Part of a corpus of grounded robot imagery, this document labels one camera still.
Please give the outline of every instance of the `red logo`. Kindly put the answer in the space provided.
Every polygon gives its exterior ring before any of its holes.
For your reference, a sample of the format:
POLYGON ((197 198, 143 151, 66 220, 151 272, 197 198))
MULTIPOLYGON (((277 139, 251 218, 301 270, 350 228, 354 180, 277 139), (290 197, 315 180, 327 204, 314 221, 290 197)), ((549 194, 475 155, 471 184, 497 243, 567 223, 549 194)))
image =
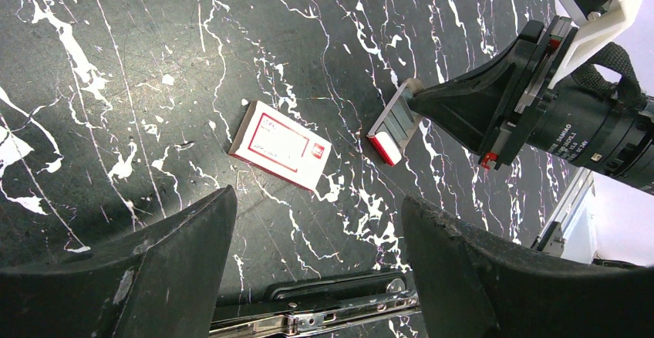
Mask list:
POLYGON ((314 157, 320 159, 322 158, 322 153, 325 152, 325 148, 321 147, 318 144, 313 144, 313 149, 311 150, 311 153, 313 154, 314 157))

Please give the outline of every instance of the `marble surface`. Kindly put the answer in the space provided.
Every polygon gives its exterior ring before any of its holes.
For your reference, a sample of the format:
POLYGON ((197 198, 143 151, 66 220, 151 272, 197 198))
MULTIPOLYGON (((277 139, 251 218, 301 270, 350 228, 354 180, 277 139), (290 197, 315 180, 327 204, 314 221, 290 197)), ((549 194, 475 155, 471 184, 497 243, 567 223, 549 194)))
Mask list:
MULTIPOLYGON (((553 10, 552 0, 0 0, 0 265, 92 251, 228 184, 239 215, 220 303, 256 301, 276 282, 409 271, 399 207, 410 191, 529 246, 568 182, 559 159, 525 147, 486 172, 425 121, 388 167, 363 137, 403 79, 465 73, 553 10), (315 193, 227 155, 252 100, 332 142, 315 193)), ((424 334, 405 319, 354 334, 372 330, 424 334)))

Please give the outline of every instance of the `white box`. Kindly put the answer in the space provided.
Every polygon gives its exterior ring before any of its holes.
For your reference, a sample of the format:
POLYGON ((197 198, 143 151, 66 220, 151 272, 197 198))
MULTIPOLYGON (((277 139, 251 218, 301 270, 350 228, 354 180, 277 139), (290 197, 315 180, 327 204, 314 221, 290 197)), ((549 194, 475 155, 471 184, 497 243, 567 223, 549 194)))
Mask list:
POLYGON ((252 102, 231 156, 307 190, 315 190, 332 145, 261 101, 252 102))

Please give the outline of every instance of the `black cylinder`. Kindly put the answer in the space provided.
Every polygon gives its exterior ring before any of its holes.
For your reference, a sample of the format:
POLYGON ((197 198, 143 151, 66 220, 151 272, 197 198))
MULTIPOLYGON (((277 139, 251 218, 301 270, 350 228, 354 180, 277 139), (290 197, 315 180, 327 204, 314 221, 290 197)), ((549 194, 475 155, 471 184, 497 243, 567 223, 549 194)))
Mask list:
POLYGON ((654 194, 654 123, 647 113, 654 110, 654 99, 639 112, 602 99, 570 76, 554 93, 528 144, 654 194))

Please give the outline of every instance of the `black strap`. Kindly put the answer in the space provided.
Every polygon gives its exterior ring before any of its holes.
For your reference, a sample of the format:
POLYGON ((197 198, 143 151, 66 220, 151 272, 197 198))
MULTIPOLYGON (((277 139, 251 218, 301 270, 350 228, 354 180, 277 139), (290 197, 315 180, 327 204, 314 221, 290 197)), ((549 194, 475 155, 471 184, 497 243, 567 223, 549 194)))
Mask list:
POLYGON ((647 105, 647 96, 640 88, 629 54, 620 45, 613 42, 610 42, 577 68, 572 73, 572 79, 603 99, 609 99, 614 92, 617 92, 618 101, 629 108, 643 110, 647 105), (615 84, 604 79, 595 65, 603 66, 620 74, 622 76, 620 82, 615 84))

